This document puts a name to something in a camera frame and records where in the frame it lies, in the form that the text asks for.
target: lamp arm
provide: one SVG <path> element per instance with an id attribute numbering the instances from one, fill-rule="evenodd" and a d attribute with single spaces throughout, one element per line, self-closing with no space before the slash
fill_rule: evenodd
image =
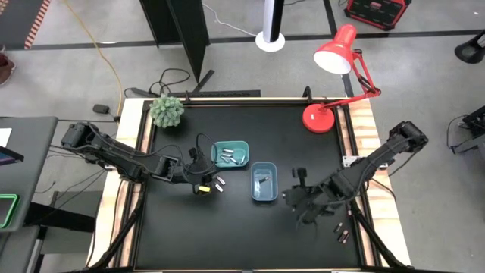
<path id="1" fill-rule="evenodd" d="M 365 65 L 364 59 L 362 58 L 362 50 L 356 49 L 352 52 L 352 57 L 354 58 L 354 62 L 352 63 L 352 69 L 357 77 L 358 82 L 361 84 L 362 90 L 364 90 L 364 94 L 359 96 L 353 96 L 352 98 L 342 99 L 337 102 L 331 102 L 324 104 L 325 108 L 333 108 L 339 105 L 346 105 L 352 102 L 356 102 L 361 99 L 372 98 L 375 96 L 380 95 L 381 91 L 378 89 L 374 82 L 371 79 L 371 75 L 369 74 L 369 70 Z M 357 70 L 355 66 L 355 60 L 358 59 L 361 63 L 362 69 L 364 70 L 365 77 L 363 77 Z"/>

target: gray floor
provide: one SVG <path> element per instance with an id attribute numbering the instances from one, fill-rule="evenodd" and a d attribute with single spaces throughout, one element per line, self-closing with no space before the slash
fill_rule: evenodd
<path id="1" fill-rule="evenodd" d="M 151 40 L 152 35 L 136 0 L 71 0 L 99 42 Z M 205 0 L 227 23 L 261 31 L 263 0 Z M 337 26 L 354 24 L 360 33 L 380 30 L 343 16 L 337 0 L 331 0 Z M 470 30 L 485 26 L 485 4 L 481 0 L 423 0 L 413 2 L 393 32 Z M 212 38 L 245 36 L 214 23 L 205 9 Z M 321 0 L 307 0 L 284 10 L 282 33 L 329 34 L 327 14 Z M 399 215 L 411 262 L 417 268 L 479 272 L 485 268 L 485 163 L 475 152 L 453 155 L 446 148 L 446 126 L 458 116 L 485 104 L 483 86 L 485 62 L 470 65 L 459 61 L 454 48 L 470 36 L 358 39 L 355 47 L 364 57 L 374 82 L 383 90 L 371 103 L 380 137 L 398 122 L 415 122 L 430 138 L 427 147 L 393 178 Z M 89 42 L 69 11 L 53 0 L 35 44 Z M 342 96 L 339 76 L 326 73 L 312 61 L 321 41 L 287 42 L 284 49 L 266 54 L 251 43 L 213 44 L 206 50 L 203 66 L 216 74 L 203 91 L 261 89 L 263 96 L 300 96 L 305 86 L 316 95 Z M 189 69 L 180 46 L 103 49 L 120 74 L 123 86 L 147 89 L 169 67 Z M 9 52 L 17 63 L 11 81 L 0 88 L 0 116 L 56 115 L 73 119 L 109 119 L 91 111 L 94 103 L 116 109 L 117 85 L 112 73 L 95 49 Z M 183 75 L 174 73 L 167 81 Z M 175 86 L 176 92 L 191 90 L 194 79 Z M 355 80 L 354 90 L 359 91 Z M 68 123 L 60 123 L 54 144 Z M 114 124 L 99 124 L 109 134 Z M 452 128 L 450 140 L 469 137 Z M 398 159 L 396 165 L 403 162 Z M 50 158 L 38 190 L 56 181 L 52 190 L 37 194 L 37 202 L 49 203 L 53 190 L 70 185 L 98 168 L 72 158 Z M 101 190 L 103 180 L 89 190 Z M 43 271 L 72 265 L 83 267 L 85 253 L 47 257 Z"/>

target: blue plastic container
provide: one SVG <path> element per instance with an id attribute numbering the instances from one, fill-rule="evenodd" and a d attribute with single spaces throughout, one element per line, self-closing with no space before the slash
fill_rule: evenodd
<path id="1" fill-rule="evenodd" d="M 262 202 L 273 201 L 278 197 L 276 165 L 271 162 L 256 162 L 251 166 L 251 196 Z"/>
<path id="2" fill-rule="evenodd" d="M 223 154 L 223 149 L 231 149 L 234 151 L 233 158 L 239 164 L 236 164 L 232 161 L 229 163 L 225 162 L 221 155 Z M 219 168 L 238 168 L 244 167 L 249 162 L 249 145 L 246 141 L 219 141 L 215 143 L 215 147 L 212 146 L 211 150 L 211 159 L 212 161 L 216 160 L 215 165 Z"/>

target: black monitor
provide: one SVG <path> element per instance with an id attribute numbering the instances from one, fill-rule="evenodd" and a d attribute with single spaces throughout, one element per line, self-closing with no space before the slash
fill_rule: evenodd
<path id="1" fill-rule="evenodd" d="M 23 155 L 0 146 L 0 166 L 8 165 L 12 163 L 22 162 Z"/>

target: red equipment box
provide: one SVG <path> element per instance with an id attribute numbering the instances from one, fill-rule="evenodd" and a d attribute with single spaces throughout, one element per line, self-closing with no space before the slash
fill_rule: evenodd
<path id="1" fill-rule="evenodd" d="M 411 0 L 349 0 L 344 12 L 347 17 L 391 30 L 409 4 Z"/>

